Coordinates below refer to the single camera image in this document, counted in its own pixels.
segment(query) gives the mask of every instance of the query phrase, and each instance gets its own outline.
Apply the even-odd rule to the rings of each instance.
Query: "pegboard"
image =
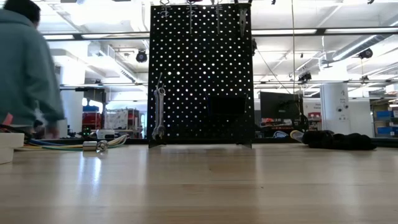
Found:
[[[154,90],[164,85],[164,142],[168,139],[254,138],[254,99],[250,10],[241,36],[234,4],[220,6],[220,33],[215,6],[195,6],[190,32],[189,6],[152,6],[149,51],[147,137],[155,127]],[[210,116],[211,96],[244,96],[242,116]]]

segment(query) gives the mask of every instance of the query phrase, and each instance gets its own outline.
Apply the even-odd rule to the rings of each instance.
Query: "ceiling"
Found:
[[[140,32],[150,27],[150,6],[159,5],[159,1],[132,0],[116,2],[113,0],[78,0],[81,4],[62,3],[64,0],[36,0],[42,9],[42,20],[39,31],[43,34],[61,33],[103,33],[103,32]],[[170,0],[171,4],[186,4],[183,0]],[[376,27],[386,26],[390,18],[398,15],[398,0],[376,0],[367,4],[367,0],[253,0],[251,8],[252,29],[292,29],[319,27]],[[204,0],[199,4],[211,4]],[[371,47],[374,55],[370,59],[347,58],[343,61],[347,73],[343,75],[318,75],[320,67],[318,59],[322,53],[334,52],[359,39],[360,35],[311,36],[311,37],[259,37],[256,38],[258,52],[253,56],[254,81],[289,81],[292,74],[303,71],[305,63],[310,61],[306,70],[311,72],[313,80],[358,80],[363,74],[372,74],[396,63],[398,37],[392,37]],[[145,80],[148,62],[137,63],[138,49],[146,49],[147,40],[112,40],[101,41],[101,45],[110,45],[116,51],[119,62],[129,71],[138,74]],[[111,74],[102,64],[92,65],[104,73]],[[87,72],[86,82],[90,79],[117,78],[116,75],[104,77],[97,75],[96,69]],[[395,70],[382,72],[372,79],[388,79],[396,77]],[[130,82],[125,78],[113,82]],[[281,85],[256,85],[264,91],[280,90]],[[118,88],[120,91],[133,91],[134,86]],[[315,86],[309,91],[318,91]]]

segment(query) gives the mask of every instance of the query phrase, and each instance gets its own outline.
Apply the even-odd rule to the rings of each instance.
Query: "person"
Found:
[[[57,138],[64,119],[50,49],[37,31],[40,7],[30,0],[8,0],[0,9],[0,121],[11,114],[12,126],[32,127],[37,105],[47,132]]]

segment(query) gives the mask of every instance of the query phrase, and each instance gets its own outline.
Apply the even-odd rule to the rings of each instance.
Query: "hood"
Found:
[[[33,23],[25,16],[16,12],[0,9],[0,24],[2,23],[15,23],[33,26]]]

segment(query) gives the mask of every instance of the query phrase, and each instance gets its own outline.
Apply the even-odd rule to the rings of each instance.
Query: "white ceiling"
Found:
[[[150,26],[149,4],[159,5],[159,1],[145,0],[131,2],[86,0],[84,5],[60,3],[59,0],[36,2],[42,8],[39,31],[44,34],[147,31],[147,27]],[[178,4],[185,1],[170,0],[170,3]],[[201,2],[201,4],[209,3],[210,1]],[[292,8],[289,0],[276,0],[274,6],[271,5],[271,0],[253,0],[251,10],[253,29],[292,28]],[[295,28],[381,26],[383,22],[396,14],[398,14],[398,0],[376,0],[373,4],[367,4],[367,0],[294,0]],[[258,50],[278,79],[290,80],[289,74],[317,53],[339,50],[359,37],[359,35],[325,36],[324,46],[320,36],[296,37],[295,49],[293,49],[291,37],[261,37],[257,38],[256,42]],[[123,58],[122,63],[133,72],[143,74],[148,71],[148,63],[137,63],[135,60],[137,49],[145,48],[142,40],[114,40],[102,42],[102,44],[109,44],[116,51],[123,51],[119,53]],[[364,60],[363,68],[360,66],[359,59],[347,59],[345,63],[350,68],[348,78],[359,78],[362,73],[395,63],[396,51],[384,53],[397,47],[396,36],[371,47],[374,57]],[[295,68],[293,67],[293,50],[295,51]],[[275,80],[258,52],[253,57],[253,65],[254,81]],[[315,66],[310,71],[313,79],[317,79],[319,68]]]

